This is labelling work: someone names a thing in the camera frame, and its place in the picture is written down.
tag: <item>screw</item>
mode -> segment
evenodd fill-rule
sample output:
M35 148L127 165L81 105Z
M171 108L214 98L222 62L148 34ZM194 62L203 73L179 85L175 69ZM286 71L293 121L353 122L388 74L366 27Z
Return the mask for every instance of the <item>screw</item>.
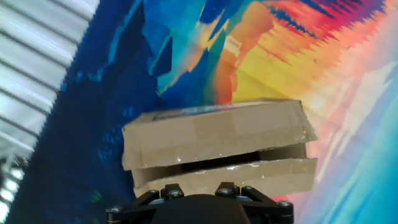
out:
M179 190L172 190L170 191L169 195L174 196L174 197L178 197L181 195L181 191Z
M289 206L289 205L291 205L291 203L288 202L288 201L281 200L281 201L278 201L278 205L280 205L280 206Z
M231 190L230 189L219 189L217 192L220 194L229 194L229 193L231 193Z
M106 210L106 212L120 212L122 210L121 207L113 207Z

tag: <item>cardboard box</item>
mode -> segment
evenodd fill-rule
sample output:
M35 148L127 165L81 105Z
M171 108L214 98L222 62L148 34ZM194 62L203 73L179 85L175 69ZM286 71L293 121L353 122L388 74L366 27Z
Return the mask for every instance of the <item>cardboard box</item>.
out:
M123 166L136 194L180 184L186 195L213 194L220 182L273 197L311 190L317 139L300 101L257 100L148 113L123 128Z

